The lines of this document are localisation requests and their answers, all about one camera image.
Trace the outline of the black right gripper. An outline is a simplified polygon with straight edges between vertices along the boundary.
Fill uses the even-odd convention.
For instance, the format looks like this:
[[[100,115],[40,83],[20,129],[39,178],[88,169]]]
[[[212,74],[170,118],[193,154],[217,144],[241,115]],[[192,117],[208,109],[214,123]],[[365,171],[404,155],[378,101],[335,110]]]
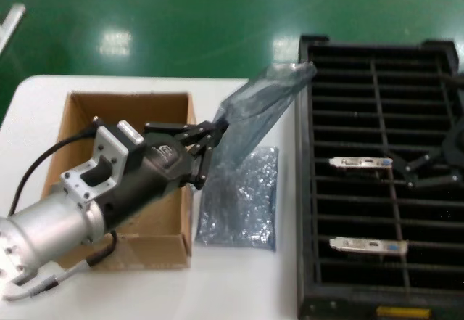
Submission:
[[[463,117],[448,131],[442,142],[442,151],[432,150],[415,160],[406,161],[389,150],[388,157],[391,158],[391,168],[402,175],[410,189],[460,187],[460,170],[463,170]],[[425,178],[418,175],[422,168],[432,168],[436,164],[446,166],[447,173]]]

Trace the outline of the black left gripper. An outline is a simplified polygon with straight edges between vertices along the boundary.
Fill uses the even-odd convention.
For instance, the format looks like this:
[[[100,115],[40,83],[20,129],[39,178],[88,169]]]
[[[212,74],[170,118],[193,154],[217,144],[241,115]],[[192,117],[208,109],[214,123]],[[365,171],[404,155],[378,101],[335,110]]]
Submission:
[[[223,119],[200,124],[146,123],[145,134],[161,134],[146,136],[147,147],[140,167],[126,173],[115,188],[96,199],[105,226],[118,227],[188,181],[201,190],[208,177],[214,148],[227,128],[228,122]],[[187,152],[178,141],[194,144]]]

